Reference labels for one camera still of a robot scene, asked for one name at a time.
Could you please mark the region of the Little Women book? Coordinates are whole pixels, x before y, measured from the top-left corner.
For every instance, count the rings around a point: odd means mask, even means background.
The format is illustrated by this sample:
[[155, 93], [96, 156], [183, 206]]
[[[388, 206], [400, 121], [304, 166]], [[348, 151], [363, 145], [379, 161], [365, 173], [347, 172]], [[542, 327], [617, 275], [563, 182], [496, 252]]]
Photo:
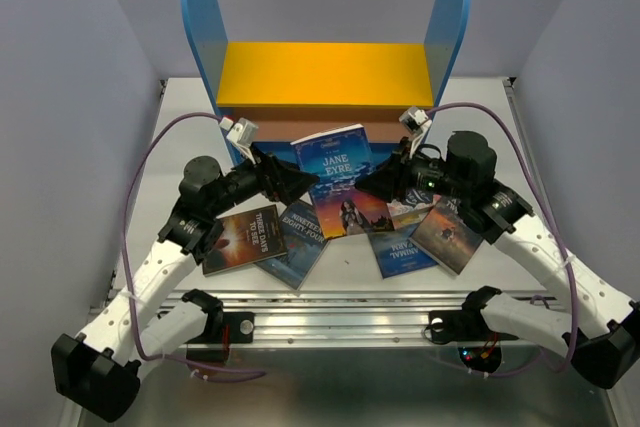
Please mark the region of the Little Women book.
[[435, 207], [440, 195], [410, 189], [402, 201], [388, 203], [393, 226], [396, 230], [419, 224]]

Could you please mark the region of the Jane Eyre book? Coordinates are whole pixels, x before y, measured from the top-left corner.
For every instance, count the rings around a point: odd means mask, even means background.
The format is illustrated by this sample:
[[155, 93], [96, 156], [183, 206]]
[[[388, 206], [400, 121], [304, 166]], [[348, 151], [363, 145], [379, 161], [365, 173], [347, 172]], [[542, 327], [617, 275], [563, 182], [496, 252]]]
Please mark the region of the Jane Eyre book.
[[300, 169], [318, 177], [309, 196], [326, 239], [394, 229], [387, 203], [355, 187], [374, 168], [362, 125], [312, 134], [291, 147]]

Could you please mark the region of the Nineteen Eighty-Four book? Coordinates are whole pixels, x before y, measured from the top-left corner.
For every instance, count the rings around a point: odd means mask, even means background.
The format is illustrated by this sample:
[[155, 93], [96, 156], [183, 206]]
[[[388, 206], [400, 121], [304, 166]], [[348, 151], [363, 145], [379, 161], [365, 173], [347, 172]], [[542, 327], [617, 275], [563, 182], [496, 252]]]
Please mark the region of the Nineteen Eighty-Four book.
[[256, 266], [265, 273], [299, 290], [326, 247], [313, 206], [297, 201], [279, 217], [287, 251], [285, 254], [258, 261]]

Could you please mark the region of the Three Days to See book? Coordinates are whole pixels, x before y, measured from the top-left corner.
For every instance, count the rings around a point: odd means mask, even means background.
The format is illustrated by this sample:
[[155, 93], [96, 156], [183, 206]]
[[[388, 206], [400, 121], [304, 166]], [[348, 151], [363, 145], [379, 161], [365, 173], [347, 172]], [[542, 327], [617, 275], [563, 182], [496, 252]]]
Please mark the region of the Three Days to See book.
[[220, 218], [223, 232], [202, 263], [210, 276], [287, 253], [275, 205]]

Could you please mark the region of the A Tale of Two Cities book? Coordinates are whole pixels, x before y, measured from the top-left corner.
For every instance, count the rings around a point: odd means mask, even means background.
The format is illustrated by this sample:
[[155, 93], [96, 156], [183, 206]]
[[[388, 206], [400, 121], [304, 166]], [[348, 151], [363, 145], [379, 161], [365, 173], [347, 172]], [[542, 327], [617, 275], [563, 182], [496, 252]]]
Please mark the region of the A Tale of Two Cities book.
[[441, 196], [409, 236], [415, 247], [451, 276], [463, 272], [483, 243], [458, 215], [458, 205], [458, 199]]

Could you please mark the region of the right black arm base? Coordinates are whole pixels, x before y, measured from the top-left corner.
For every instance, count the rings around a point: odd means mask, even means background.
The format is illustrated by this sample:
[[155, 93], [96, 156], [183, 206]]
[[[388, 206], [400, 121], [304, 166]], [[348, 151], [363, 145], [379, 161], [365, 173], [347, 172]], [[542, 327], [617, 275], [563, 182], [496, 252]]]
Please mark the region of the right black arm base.
[[518, 337], [492, 331], [478, 311], [435, 310], [428, 313], [423, 337], [436, 345], [450, 342], [514, 341]]

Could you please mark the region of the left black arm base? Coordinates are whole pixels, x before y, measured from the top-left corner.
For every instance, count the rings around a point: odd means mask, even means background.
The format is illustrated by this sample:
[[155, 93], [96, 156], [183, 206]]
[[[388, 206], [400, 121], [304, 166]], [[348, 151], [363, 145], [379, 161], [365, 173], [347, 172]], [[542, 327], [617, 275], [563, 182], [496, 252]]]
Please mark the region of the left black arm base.
[[251, 344], [254, 336], [255, 314], [249, 311], [224, 312], [218, 320], [207, 320], [204, 330], [187, 344]]

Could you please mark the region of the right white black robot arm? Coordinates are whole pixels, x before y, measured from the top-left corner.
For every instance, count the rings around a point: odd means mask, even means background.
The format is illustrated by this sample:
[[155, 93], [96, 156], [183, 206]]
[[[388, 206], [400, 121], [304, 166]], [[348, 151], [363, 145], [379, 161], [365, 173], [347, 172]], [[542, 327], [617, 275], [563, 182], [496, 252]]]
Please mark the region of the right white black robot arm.
[[497, 154], [472, 131], [458, 131], [445, 157], [412, 154], [403, 138], [390, 157], [355, 186], [383, 201], [410, 189], [448, 195], [463, 223], [531, 274], [564, 309], [546, 310], [484, 286], [457, 310], [432, 311], [436, 344], [480, 341], [492, 334], [568, 356], [591, 384], [610, 389], [639, 359], [639, 304], [562, 246], [533, 208], [495, 177]]

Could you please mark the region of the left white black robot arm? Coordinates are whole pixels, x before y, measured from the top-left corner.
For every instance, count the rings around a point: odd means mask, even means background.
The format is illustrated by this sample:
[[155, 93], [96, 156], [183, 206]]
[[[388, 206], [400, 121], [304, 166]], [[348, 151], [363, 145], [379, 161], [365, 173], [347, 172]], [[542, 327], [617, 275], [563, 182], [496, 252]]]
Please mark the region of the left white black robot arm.
[[152, 363], [170, 359], [187, 341], [215, 339], [223, 327], [219, 299], [194, 289], [162, 318], [161, 304], [214, 250], [224, 227], [221, 215], [262, 194], [286, 205], [319, 180], [291, 162], [257, 147], [224, 173], [210, 156], [191, 159], [179, 197], [157, 240], [126, 286], [76, 335], [62, 334], [51, 348], [56, 391], [106, 422], [134, 403]]

